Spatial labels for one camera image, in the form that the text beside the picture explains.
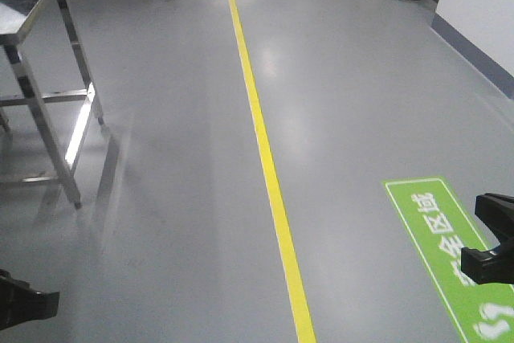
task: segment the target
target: epoxy floor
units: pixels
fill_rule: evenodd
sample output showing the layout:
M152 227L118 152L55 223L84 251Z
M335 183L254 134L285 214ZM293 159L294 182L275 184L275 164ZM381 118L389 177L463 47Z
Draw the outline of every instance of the epoxy floor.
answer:
M59 189L0 191L0 268L59 315L0 341L296 339L227 0L69 0L107 127ZM381 182L512 194L512 101L431 29L431 0L237 0L319 342L459 338ZM79 83L56 5L25 43ZM2 93L17 92L5 58ZM24 108L3 173L49 166ZM63 143L73 104L51 106Z

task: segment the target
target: yellow floor stripe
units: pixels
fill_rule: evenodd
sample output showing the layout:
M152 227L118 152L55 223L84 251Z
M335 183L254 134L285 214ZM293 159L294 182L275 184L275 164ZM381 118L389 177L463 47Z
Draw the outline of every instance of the yellow floor stripe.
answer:
M295 247L292 242L289 229L288 215L285 210L279 179L276 175L275 164L271 154L269 140L267 139L266 125L260 108L259 94L255 87L254 73L251 70L250 56L247 43L244 38L243 27L239 20L239 12L235 0L229 0L232 22L238 43L239 57L243 66L243 74L247 85L248 99L250 100L251 114L254 120L255 133L259 143L260 159L263 164L264 178L270 199L271 212L275 222L275 231L279 240L279 249L282 256L282 264L288 284L289 300L293 319L295 321L296 335L299 343L316 343L316 335L312 325L312 319L308 310L304 284L300 275L300 268L296 259Z

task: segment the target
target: safety zone floor marking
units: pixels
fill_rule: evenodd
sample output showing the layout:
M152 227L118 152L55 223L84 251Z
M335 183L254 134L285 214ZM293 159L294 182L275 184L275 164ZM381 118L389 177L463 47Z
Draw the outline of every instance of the safety zone floor marking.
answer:
M383 182L462 342L514 341L514 291L477 285L460 271L462 247L487 250L474 222L442 177Z

